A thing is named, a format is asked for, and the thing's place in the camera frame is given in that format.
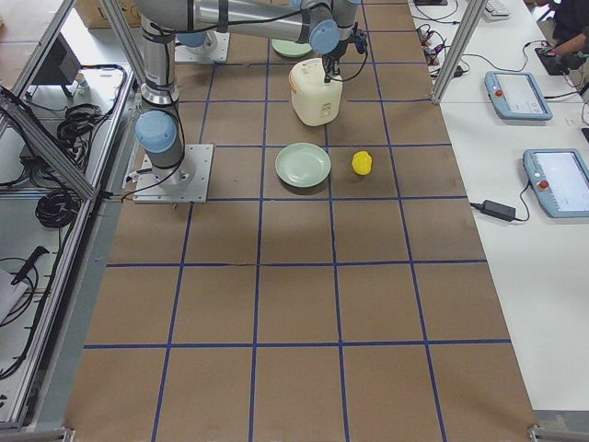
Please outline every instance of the blue joint cap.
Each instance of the blue joint cap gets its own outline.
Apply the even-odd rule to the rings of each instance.
[[[206,39],[206,32],[194,32],[192,34],[177,34],[178,41],[189,48],[202,46]]]
[[[315,52],[321,55],[333,51],[339,41],[338,25],[331,18],[317,24],[309,35],[309,44]]]
[[[172,147],[178,129],[172,117],[161,110],[151,110],[137,120],[135,135],[147,152],[161,154]]]

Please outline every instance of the white container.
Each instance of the white container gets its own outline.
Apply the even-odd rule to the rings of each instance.
[[[342,82],[324,79],[320,58],[295,64],[288,75],[294,111],[307,126],[320,126],[338,116]]]

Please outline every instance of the device screen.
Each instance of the device screen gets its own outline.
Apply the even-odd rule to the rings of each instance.
[[[589,210],[589,181],[571,152],[536,153],[560,212]]]
[[[498,74],[499,87],[503,92],[507,107],[513,113],[544,113],[527,76]]]

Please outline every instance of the white desk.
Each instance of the white desk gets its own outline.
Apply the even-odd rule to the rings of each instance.
[[[512,17],[501,22],[481,20],[466,53],[479,53],[504,68],[519,68],[521,48],[543,39],[522,0],[502,0]],[[458,0],[459,10],[466,7]],[[449,6],[422,7],[431,17],[444,15]],[[411,4],[413,15],[419,13]],[[451,19],[459,19],[461,13]],[[418,19],[416,25],[424,23]],[[454,25],[431,23],[444,37]],[[548,76],[527,48],[526,72],[536,77],[544,95],[572,91],[563,77]],[[494,70],[479,58],[465,57],[471,72],[452,80],[442,99],[447,130],[458,166],[472,202],[491,199],[525,209],[518,198],[525,186],[523,152],[528,148],[575,147],[589,162],[589,144],[581,128],[582,101],[578,96],[551,102],[554,118],[541,124],[500,120],[482,79]],[[508,224],[475,214],[480,237],[502,303],[514,349],[530,401],[535,410],[589,410],[589,222],[586,219],[548,218],[528,190],[525,200],[531,217],[525,224]]]

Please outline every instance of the keyboard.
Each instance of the keyboard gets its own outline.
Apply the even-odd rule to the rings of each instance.
[[[487,0],[487,5],[482,11],[482,15],[487,21],[506,20],[512,13],[499,0]]]

